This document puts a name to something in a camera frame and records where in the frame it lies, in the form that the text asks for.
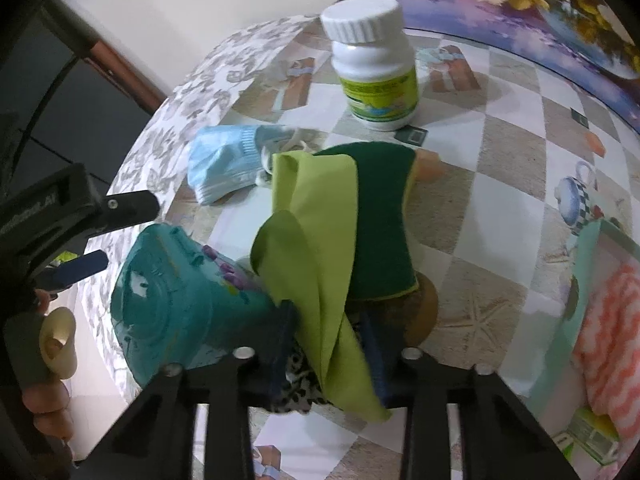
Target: small black tag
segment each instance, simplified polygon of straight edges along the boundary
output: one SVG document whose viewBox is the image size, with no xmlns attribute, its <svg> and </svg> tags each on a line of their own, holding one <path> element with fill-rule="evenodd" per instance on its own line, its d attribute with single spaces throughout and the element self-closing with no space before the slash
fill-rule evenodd
<svg viewBox="0 0 640 480">
<path fill-rule="evenodd" d="M 394 135 L 394 138 L 400 142 L 406 142 L 414 146 L 422 146 L 424 139 L 427 138 L 427 130 L 418 128 L 418 126 L 403 126 Z"/>
<path fill-rule="evenodd" d="M 580 123 L 585 128 L 589 127 L 589 120 L 580 112 L 575 111 L 573 108 L 571 108 L 571 117 L 574 118 L 575 122 Z"/>
</svg>

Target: green scouring pad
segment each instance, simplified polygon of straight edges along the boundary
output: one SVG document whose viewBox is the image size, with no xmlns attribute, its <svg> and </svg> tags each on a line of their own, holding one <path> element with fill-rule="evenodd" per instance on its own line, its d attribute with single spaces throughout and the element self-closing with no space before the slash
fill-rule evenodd
<svg viewBox="0 0 640 480">
<path fill-rule="evenodd" d="M 404 232 L 415 152 L 390 142 L 354 142 L 316 153 L 349 155 L 358 170 L 358 221 L 350 300 L 396 298 L 418 287 Z"/>
</svg>

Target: white plastic bottle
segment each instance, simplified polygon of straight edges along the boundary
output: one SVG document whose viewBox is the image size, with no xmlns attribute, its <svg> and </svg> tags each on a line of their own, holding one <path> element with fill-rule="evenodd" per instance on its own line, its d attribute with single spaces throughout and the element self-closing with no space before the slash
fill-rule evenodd
<svg viewBox="0 0 640 480">
<path fill-rule="evenodd" d="M 320 15 L 332 65 L 354 117 L 388 132 L 409 123 L 418 104 L 415 53 L 395 0 L 344 0 Z"/>
</svg>

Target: blue face mask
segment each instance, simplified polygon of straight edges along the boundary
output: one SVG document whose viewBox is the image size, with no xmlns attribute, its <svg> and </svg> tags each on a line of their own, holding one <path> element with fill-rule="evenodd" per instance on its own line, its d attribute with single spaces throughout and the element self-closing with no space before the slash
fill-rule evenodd
<svg viewBox="0 0 640 480">
<path fill-rule="evenodd" d="M 200 204 L 211 204 L 270 173 L 272 153 L 306 147 L 297 137 L 298 129 L 271 124 L 201 128 L 191 143 L 187 182 Z"/>
</svg>

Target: table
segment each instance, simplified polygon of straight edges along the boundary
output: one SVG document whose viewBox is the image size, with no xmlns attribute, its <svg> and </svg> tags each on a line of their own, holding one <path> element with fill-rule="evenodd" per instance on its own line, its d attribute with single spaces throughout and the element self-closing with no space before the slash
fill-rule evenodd
<svg viewBox="0 0 640 480">
<path fill-rule="evenodd" d="M 570 265 L 570 229 L 554 189 L 585 161 L 600 192 L 616 203 L 623 229 L 638 241 L 640 141 L 601 102 L 528 60 L 443 34 L 408 32 L 422 96 L 412 124 L 428 130 L 422 147 L 438 152 L 446 166 L 436 182 L 414 187 L 406 212 L 414 267 L 440 299 L 436 328 L 422 348 L 447 364 L 490 364 L 526 396 L 564 311 L 559 280 Z M 268 208 L 259 205 L 264 197 L 256 198 L 263 191 L 244 190 L 214 206 L 195 202 L 184 175 L 189 140 L 201 126 L 314 128 L 318 147 L 398 142 L 393 133 L 367 130 L 350 116 L 329 58 L 330 42 L 313 18 L 236 33 L 156 112 L 111 192 L 150 189 L 161 202 L 161 219 L 180 224 L 201 243 L 211 236 L 222 242 L 228 231 L 221 219 L 232 210 L 258 203 L 268 215 Z M 586 117 L 588 128 L 572 119 L 572 109 Z M 251 229 L 256 225 L 254 218 Z M 79 288 L 98 348 L 129 402 L 137 385 L 114 337 L 108 304 L 142 228 L 92 240 L 87 250 L 105 250 L 111 266 Z M 216 248 L 237 257 L 248 250 L 248 230 L 244 238 Z M 450 416 L 456 416 L 453 407 Z M 394 478 L 403 425 L 401 410 L 385 424 L 367 424 L 331 406 L 314 407 L 307 416 L 252 412 L 256 442 L 277 446 L 284 478 L 296 480 Z M 458 437 L 455 431 L 450 436 L 454 475 L 460 471 Z"/>
</svg>

